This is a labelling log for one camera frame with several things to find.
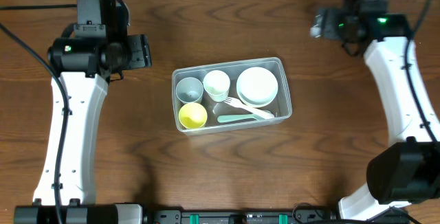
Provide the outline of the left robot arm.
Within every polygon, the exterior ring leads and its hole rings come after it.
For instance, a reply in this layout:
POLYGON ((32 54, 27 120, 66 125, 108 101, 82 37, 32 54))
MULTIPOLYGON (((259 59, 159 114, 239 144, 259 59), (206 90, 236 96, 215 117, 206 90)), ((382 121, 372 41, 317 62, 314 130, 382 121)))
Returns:
POLYGON ((48 56, 56 74, 47 154, 33 203, 16 207, 14 222, 147 223, 138 203, 96 204, 94 173, 98 123, 110 77, 151 66, 147 37, 62 37, 48 56))

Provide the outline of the grey plastic bowl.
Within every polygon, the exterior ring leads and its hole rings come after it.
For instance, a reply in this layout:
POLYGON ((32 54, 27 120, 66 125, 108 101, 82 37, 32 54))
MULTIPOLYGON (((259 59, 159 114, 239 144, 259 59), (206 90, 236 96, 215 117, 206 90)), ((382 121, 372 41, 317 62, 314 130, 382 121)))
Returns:
POLYGON ((261 107, 266 107, 267 105, 271 104, 274 99, 272 98, 271 100, 265 101, 265 102, 261 102, 261 103, 257 103, 257 102, 252 102, 244 97, 239 96, 239 99, 242 101, 242 103, 244 103, 245 105, 249 106, 249 107, 254 107, 254 108, 261 108, 261 107))

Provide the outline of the yellow plastic cup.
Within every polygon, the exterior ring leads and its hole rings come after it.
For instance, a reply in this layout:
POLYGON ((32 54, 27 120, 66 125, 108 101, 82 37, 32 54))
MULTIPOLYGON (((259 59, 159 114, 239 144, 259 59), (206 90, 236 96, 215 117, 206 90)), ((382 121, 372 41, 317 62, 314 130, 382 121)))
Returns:
POLYGON ((186 129, 203 128, 206 125, 208 113, 201 104, 191 102, 179 110, 178 119, 186 129))

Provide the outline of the white plastic cup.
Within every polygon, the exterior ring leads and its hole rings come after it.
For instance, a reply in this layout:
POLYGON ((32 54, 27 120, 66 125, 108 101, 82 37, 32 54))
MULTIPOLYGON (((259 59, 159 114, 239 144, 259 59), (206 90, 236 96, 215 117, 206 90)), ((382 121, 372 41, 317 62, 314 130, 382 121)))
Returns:
POLYGON ((223 102, 229 94, 230 78, 224 71, 210 71, 203 79, 203 87, 212 100, 223 102))

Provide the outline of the pink plastic fork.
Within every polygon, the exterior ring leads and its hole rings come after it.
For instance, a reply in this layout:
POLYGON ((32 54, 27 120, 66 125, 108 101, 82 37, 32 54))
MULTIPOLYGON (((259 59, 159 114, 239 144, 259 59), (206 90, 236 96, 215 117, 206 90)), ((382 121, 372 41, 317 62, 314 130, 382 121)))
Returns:
POLYGON ((274 118, 274 115, 264 111, 264 110, 260 110, 254 107, 249 107, 247 105, 245 105, 244 103, 242 103, 242 101, 240 101, 239 99, 236 98, 232 98, 232 97, 227 97, 224 102, 226 104, 229 104, 230 106, 234 107, 234 108, 239 108, 239 109, 243 109, 246 111, 249 111, 252 114, 255 114, 263 119, 271 119, 274 118))

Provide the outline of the white plastic bowl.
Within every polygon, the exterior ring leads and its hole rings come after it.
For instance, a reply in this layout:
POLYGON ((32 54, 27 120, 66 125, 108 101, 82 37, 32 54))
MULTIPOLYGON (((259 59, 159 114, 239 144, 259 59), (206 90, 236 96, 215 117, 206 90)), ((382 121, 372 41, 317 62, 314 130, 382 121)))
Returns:
POLYGON ((278 93, 278 81, 268 69, 251 67, 239 75, 236 91, 238 96, 261 103, 275 99, 278 93))

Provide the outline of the mint green plastic spoon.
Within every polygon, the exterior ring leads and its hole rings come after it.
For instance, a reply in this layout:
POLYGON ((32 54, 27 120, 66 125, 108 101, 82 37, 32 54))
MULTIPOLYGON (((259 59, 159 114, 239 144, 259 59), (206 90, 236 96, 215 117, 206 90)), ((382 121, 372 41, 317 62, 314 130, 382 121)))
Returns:
POLYGON ((248 119, 262 120, 263 118, 255 114, 220 115, 217 121, 218 123, 229 123, 248 119))

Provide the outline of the clear plastic container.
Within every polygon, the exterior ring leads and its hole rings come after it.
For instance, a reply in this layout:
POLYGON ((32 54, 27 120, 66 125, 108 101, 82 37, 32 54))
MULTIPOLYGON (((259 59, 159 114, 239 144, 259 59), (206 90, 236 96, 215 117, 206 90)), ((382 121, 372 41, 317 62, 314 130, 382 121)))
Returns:
POLYGON ((283 64, 277 57, 258 58, 250 60, 238 60, 228 63, 218 63, 211 65, 202 65, 197 67, 187 67, 177 69, 172 75, 172 95, 173 95, 173 110, 175 114, 175 122, 177 129, 186 135, 202 135, 208 133, 216 133, 223 131, 232 131, 244 128, 253 128, 258 126, 278 124, 292 115, 292 102, 289 93, 289 86, 283 64), (185 105, 180 102, 176 96, 177 83, 187 77, 193 77, 200 80, 203 84, 203 79, 207 73, 214 70, 224 71, 230 78, 230 89, 228 97, 239 99, 237 95, 237 79, 239 75, 246 69, 251 67, 262 67, 271 71, 278 81, 278 93, 274 101, 266 107, 257 108, 267 111, 274 115, 271 119, 262 120, 241 120, 229 123, 218 123, 217 118, 220 115, 238 115, 238 114, 252 114, 249 111, 234 108, 229 104, 223 102, 215 102, 210 98, 208 93, 203 91, 203 98, 201 105, 207 110, 208 119, 203 128, 186 129, 178 119, 179 110, 185 105))

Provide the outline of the grey plastic cup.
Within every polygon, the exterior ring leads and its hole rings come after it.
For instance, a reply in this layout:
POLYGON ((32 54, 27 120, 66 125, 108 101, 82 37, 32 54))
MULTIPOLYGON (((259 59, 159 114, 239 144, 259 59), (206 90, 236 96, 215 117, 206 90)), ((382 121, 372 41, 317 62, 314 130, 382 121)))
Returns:
POLYGON ((191 102, 200 104, 204 95, 202 82, 193 77, 187 77, 180 80, 177 83, 175 90, 177 99, 184 104, 191 102))

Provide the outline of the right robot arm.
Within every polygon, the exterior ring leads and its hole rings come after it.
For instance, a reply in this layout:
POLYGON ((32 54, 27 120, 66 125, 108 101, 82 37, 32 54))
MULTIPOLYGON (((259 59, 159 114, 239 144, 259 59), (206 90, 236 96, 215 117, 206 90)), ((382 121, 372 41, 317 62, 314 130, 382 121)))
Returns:
POLYGON ((373 158, 366 183, 338 202, 344 220, 369 221, 393 208, 439 198, 439 119, 402 14, 318 9, 310 35, 357 44, 386 114, 389 147, 373 158))

